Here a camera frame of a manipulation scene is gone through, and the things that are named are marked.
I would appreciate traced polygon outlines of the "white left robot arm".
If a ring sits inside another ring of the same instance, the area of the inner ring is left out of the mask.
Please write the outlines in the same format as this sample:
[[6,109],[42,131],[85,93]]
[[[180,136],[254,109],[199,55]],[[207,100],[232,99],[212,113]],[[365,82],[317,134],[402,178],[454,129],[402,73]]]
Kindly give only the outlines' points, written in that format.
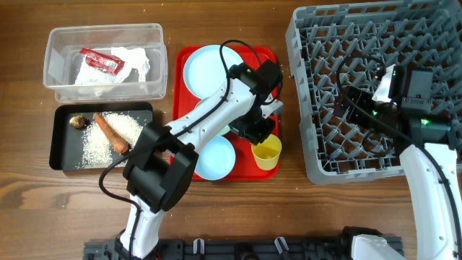
[[276,126],[272,116],[282,110],[271,96],[281,82],[281,69],[270,59],[257,69],[233,65],[224,84],[200,106],[165,126],[153,121],[143,128],[123,170],[131,211],[116,239],[122,259],[153,252],[162,219],[187,192],[200,151],[224,127],[251,144],[268,138]]

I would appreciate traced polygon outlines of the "brown food scrap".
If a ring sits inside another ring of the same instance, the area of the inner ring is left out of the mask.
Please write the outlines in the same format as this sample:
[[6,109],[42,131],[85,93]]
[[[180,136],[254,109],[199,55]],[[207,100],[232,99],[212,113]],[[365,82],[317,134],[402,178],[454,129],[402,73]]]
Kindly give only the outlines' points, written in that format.
[[88,119],[82,115],[73,116],[69,120],[69,125],[75,129],[84,129],[87,126]]

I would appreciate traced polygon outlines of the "red snack wrapper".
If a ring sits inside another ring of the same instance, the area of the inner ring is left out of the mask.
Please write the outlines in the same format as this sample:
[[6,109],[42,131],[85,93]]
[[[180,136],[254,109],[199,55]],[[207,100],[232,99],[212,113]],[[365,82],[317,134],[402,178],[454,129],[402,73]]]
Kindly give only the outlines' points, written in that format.
[[88,66],[109,75],[117,75],[125,65],[123,60],[115,56],[99,53],[89,48],[82,48],[79,53],[84,56],[84,61]]

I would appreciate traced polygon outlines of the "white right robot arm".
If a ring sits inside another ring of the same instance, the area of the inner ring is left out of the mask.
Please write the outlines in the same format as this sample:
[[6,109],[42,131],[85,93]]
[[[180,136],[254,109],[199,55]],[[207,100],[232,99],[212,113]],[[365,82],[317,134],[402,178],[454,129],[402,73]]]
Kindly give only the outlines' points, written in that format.
[[429,69],[380,66],[370,94],[339,85],[336,110],[366,129],[385,134],[404,170],[417,232],[418,259],[461,258],[461,190],[456,130],[432,113]]

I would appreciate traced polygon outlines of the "light blue bowl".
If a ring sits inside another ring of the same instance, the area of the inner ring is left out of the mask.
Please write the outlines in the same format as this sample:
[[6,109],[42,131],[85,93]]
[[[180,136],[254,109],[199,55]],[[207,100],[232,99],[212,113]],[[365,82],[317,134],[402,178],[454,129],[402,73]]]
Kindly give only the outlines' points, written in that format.
[[195,173],[208,181],[217,181],[226,177],[234,168],[235,149],[223,136],[211,139],[199,153]]

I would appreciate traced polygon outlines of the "white rice pile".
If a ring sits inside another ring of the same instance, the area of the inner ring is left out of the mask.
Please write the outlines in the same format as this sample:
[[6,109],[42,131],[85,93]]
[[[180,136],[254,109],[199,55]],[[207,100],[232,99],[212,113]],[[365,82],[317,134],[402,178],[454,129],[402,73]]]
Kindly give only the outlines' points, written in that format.
[[[142,130],[142,125],[137,121],[139,117],[134,118],[127,113],[116,112],[102,112],[100,115],[120,137],[127,141],[131,151]],[[93,120],[84,128],[81,140],[83,154],[81,159],[77,160],[78,169],[106,168],[114,160],[123,156],[113,149],[103,130]]]

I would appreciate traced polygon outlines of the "orange carrot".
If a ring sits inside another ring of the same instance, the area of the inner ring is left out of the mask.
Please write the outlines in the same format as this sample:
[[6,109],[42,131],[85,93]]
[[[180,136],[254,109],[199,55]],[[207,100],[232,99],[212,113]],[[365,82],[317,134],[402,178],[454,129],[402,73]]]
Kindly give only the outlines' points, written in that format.
[[121,137],[99,113],[94,113],[93,119],[100,127],[115,152],[122,155],[129,151],[128,142]]

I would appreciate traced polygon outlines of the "yellow plastic cup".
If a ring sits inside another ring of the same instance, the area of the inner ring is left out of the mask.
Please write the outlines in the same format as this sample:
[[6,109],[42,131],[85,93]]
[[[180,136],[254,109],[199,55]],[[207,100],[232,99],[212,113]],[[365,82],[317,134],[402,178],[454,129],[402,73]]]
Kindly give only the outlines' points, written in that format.
[[267,139],[257,145],[251,145],[251,151],[257,166],[262,170],[272,170],[279,162],[282,142],[279,137],[270,134]]

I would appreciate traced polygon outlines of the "white tissue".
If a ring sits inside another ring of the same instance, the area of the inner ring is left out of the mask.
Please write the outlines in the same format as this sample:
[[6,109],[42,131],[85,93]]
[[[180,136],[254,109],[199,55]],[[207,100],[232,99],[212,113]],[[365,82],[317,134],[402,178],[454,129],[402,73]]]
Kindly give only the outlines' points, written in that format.
[[113,47],[110,49],[110,56],[115,56],[125,62],[122,70],[115,76],[93,69],[83,61],[80,66],[75,85],[111,85],[125,82],[130,74],[137,72],[138,81],[145,82],[150,70],[149,59],[143,48],[127,49],[124,47]]

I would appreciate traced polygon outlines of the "mint green bowl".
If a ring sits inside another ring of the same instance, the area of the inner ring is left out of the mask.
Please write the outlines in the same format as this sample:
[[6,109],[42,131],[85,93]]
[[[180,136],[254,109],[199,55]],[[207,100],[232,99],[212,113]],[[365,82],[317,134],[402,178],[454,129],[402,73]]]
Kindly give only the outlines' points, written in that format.
[[[199,107],[203,102],[205,102],[205,101],[206,101],[206,98],[200,100],[200,101],[196,104],[195,108],[198,108],[198,107]],[[224,135],[227,134],[229,131],[230,131],[230,127],[229,127],[228,125],[226,125],[226,126],[218,133],[218,135],[219,135],[219,136],[224,136]]]

